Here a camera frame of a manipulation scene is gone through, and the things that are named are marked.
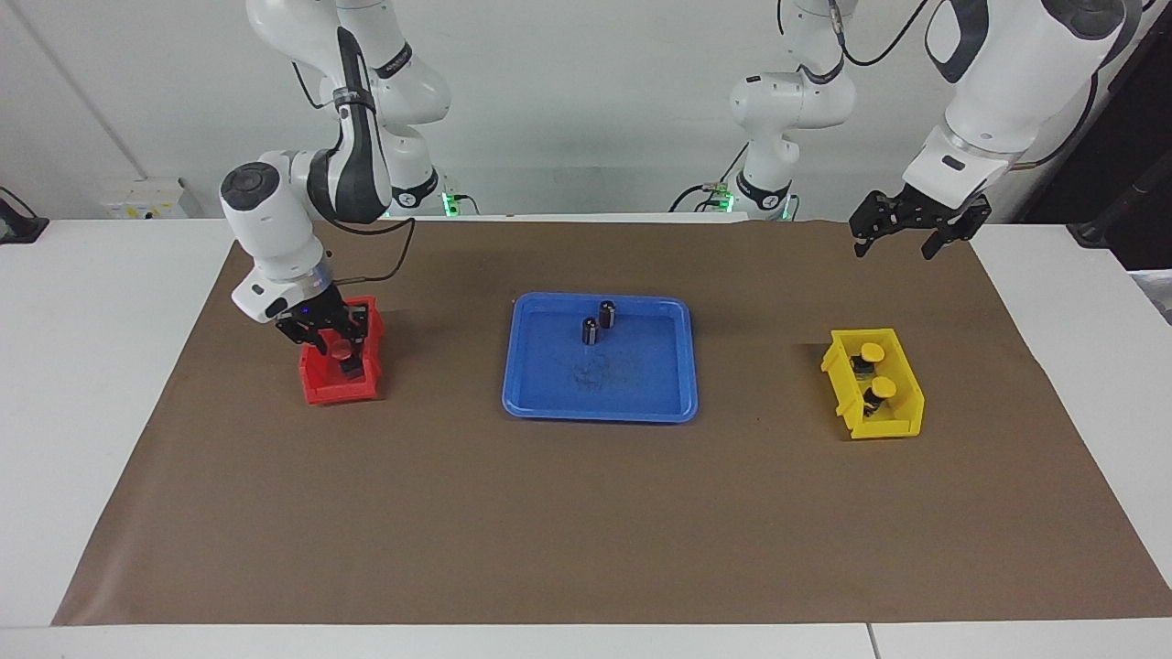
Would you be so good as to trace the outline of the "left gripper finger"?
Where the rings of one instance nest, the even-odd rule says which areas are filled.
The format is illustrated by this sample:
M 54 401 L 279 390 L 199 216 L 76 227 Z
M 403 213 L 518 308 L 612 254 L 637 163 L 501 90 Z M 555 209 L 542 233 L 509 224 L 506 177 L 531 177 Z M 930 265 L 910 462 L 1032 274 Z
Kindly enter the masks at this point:
M 976 196 L 962 211 L 933 211 L 929 217 L 934 231 L 922 245 L 922 257 L 931 260 L 950 243 L 970 242 L 989 216 L 992 203 L 984 196 Z
M 902 230 L 899 216 L 900 199 L 886 196 L 883 191 L 871 191 L 850 218 L 850 230 L 856 242 L 854 253 L 865 257 L 878 239 L 892 236 Z

